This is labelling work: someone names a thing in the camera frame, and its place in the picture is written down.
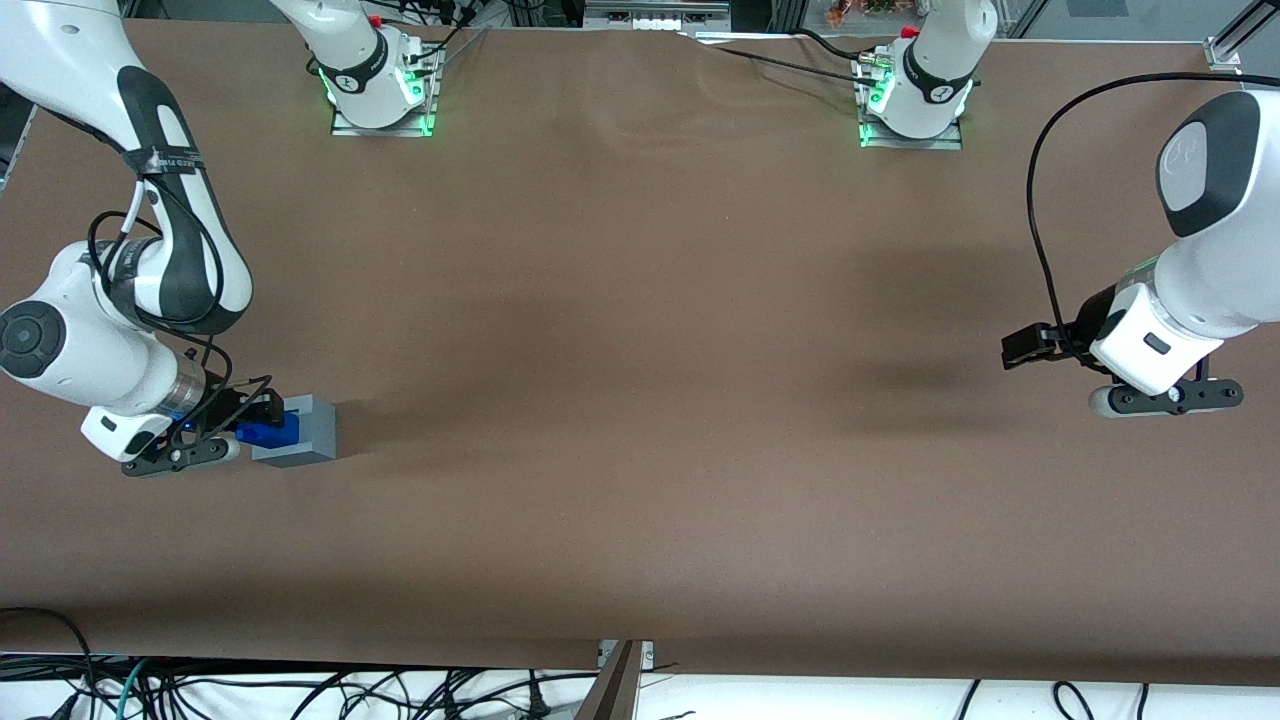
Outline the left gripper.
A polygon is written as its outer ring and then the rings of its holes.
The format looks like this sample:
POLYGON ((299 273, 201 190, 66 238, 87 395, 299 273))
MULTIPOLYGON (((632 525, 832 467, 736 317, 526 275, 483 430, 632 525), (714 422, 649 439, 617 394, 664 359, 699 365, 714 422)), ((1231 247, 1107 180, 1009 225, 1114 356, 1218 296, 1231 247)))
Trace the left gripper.
POLYGON ((1183 301, 1184 313, 1176 316, 1155 283, 1111 284, 1082 305, 1075 323, 1046 323, 1005 336, 1004 370, 1051 360, 1053 354, 1079 354, 1080 341, 1112 375, 1143 395, 1161 395, 1222 345, 1190 327, 1190 310, 1213 307, 1208 290, 1203 283, 1170 286, 1167 293, 1183 301))

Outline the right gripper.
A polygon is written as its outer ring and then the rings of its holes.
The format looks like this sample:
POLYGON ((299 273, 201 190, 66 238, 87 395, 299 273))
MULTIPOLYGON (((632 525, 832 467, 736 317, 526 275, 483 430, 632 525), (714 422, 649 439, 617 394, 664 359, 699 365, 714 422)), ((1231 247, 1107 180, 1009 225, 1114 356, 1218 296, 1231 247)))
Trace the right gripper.
MULTIPOLYGON (((207 429, 219 427, 244 405, 246 393, 221 389, 207 404, 207 429)), ((124 410, 92 406, 82 423, 82 434, 100 452, 118 462, 161 461, 173 452, 183 454, 187 446, 205 442, 211 436, 200 424, 174 416, 170 411, 148 409, 132 415, 124 410)), ((284 400, 278 392, 261 392, 246 404, 244 421, 259 425, 284 425, 284 400)))

